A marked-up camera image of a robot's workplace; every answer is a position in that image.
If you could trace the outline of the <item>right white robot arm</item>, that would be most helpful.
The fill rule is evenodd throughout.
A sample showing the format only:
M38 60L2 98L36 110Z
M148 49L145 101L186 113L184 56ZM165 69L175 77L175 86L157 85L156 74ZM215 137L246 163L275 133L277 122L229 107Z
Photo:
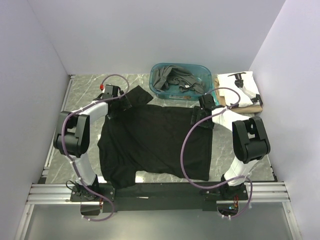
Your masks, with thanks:
M237 187L244 183L253 166L271 150L262 119L244 116L222 105L216 105L210 94L198 98L199 106L193 109L191 124L213 129L221 125L232 133L234 160L221 180L228 181L219 187L222 198L230 200L237 194Z

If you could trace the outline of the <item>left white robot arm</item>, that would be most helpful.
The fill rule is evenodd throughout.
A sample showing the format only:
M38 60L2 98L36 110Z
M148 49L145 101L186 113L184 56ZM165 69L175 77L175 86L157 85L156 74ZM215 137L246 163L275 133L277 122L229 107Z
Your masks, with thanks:
M118 86L107 84L90 104L75 111L59 113L53 146L69 160L76 182L84 186L82 195L88 201L94 201L100 195L100 188L94 185L98 177L88 156L91 124L111 114L112 107L117 109L122 103L128 103L125 92Z

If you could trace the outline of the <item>black t shirt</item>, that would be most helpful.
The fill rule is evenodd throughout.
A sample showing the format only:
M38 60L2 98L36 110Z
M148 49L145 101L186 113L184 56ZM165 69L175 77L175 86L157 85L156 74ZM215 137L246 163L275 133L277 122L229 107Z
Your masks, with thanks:
M133 186L138 171L208 181L213 131L192 127L193 109L153 105L140 86L126 96L132 107L105 117L97 143L103 178L116 189Z

